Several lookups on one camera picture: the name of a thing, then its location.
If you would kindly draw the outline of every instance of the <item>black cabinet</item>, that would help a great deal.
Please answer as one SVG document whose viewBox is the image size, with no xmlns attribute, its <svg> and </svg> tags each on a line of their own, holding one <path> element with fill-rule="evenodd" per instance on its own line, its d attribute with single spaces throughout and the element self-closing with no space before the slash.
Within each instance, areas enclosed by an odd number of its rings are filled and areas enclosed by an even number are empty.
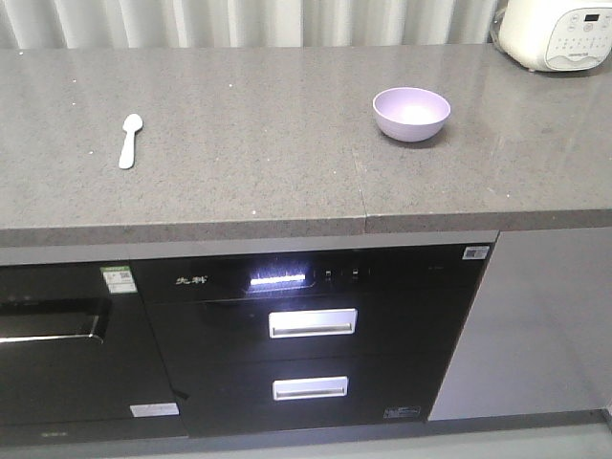
<svg viewBox="0 0 612 459">
<path fill-rule="evenodd" d="M 215 436 L 425 421 L 488 249 L 132 266 L 186 429 Z"/>
<path fill-rule="evenodd" d="M 0 269 L 0 444 L 185 435 L 142 301 L 102 266 Z"/>
</svg>

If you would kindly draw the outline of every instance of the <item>lavender bowl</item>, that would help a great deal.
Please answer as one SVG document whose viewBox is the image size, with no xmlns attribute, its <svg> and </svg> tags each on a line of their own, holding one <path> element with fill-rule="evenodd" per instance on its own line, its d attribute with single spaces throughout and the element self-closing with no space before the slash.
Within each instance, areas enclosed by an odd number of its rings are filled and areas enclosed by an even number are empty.
<svg viewBox="0 0 612 459">
<path fill-rule="evenodd" d="M 372 101 L 376 124 L 401 142 L 420 142 L 442 129 L 450 105 L 442 96 L 420 88 L 391 88 Z"/>
</svg>

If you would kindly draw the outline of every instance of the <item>white plastic spoon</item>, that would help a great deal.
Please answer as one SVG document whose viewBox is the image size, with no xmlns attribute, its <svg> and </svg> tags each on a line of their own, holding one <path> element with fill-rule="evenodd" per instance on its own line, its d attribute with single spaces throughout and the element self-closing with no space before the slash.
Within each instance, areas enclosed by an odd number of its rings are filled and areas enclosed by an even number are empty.
<svg viewBox="0 0 612 459">
<path fill-rule="evenodd" d="M 123 122 L 123 130 L 125 134 L 125 142 L 121 149 L 119 157 L 119 167 L 121 169 L 129 169 L 134 165 L 134 138 L 136 133 L 142 129 L 142 118 L 140 115 L 133 113 L 129 115 Z"/>
</svg>

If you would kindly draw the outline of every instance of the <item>white rice cooker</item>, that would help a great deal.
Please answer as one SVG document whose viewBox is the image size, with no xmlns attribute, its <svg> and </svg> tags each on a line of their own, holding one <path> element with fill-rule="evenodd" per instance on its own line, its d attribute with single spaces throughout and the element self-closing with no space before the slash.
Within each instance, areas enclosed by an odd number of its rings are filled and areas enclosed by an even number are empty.
<svg viewBox="0 0 612 459">
<path fill-rule="evenodd" d="M 508 0 L 499 46 L 530 71 L 586 70 L 612 49 L 612 1 Z"/>
</svg>

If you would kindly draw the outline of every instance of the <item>white curtain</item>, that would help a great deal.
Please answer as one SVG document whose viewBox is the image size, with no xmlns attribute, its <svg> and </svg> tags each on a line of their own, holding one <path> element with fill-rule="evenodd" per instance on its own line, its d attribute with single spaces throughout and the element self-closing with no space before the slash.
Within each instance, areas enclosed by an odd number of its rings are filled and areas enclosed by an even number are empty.
<svg viewBox="0 0 612 459">
<path fill-rule="evenodd" d="M 482 43 L 498 0 L 0 0 L 0 48 Z"/>
</svg>

